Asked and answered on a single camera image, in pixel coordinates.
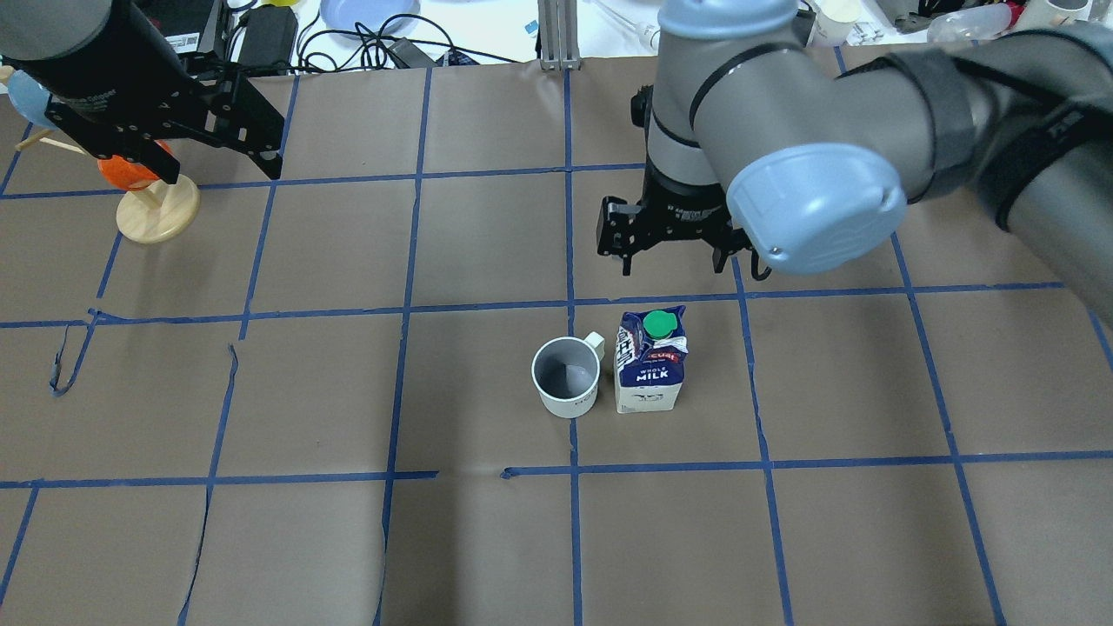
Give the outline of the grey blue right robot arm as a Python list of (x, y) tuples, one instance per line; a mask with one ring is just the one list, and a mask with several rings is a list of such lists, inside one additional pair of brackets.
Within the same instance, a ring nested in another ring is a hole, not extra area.
[[(890, 238), (913, 203), (974, 190), (1105, 323), (1112, 310), (1110, 31), (1021, 30), (825, 76), (795, 1), (667, 1), (654, 84), (630, 102), (643, 195), (601, 202), (595, 252), (705, 241), (713, 270), (812, 275)], [(759, 264), (766, 265), (760, 270)]]

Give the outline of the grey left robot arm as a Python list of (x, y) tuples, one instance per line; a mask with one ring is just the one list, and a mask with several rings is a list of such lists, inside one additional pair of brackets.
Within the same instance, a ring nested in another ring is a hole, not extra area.
[(183, 167), (162, 140), (190, 139), (279, 178), (285, 119), (239, 63), (198, 82), (131, 1), (4, 1), (1, 17), (4, 61), (45, 87), (45, 117), (92, 157), (177, 183)]

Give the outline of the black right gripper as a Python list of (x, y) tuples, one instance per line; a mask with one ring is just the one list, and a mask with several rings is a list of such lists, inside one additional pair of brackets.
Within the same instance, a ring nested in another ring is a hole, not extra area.
[(636, 254), (664, 242), (703, 241), (713, 250), (713, 273), (740, 250), (751, 250), (746, 231), (732, 222), (719, 183), (679, 183), (657, 170), (646, 170), (643, 194), (630, 202), (604, 196), (595, 226), (595, 253), (621, 258), (623, 276), (631, 276)]

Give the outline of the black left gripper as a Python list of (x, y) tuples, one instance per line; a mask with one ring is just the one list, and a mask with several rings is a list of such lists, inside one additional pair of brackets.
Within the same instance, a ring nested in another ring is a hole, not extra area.
[(45, 60), (47, 115), (95, 157), (178, 166), (162, 140), (239, 153), (269, 180), (283, 173), (283, 115), (239, 63), (216, 63), (209, 82), (175, 53), (69, 53)]

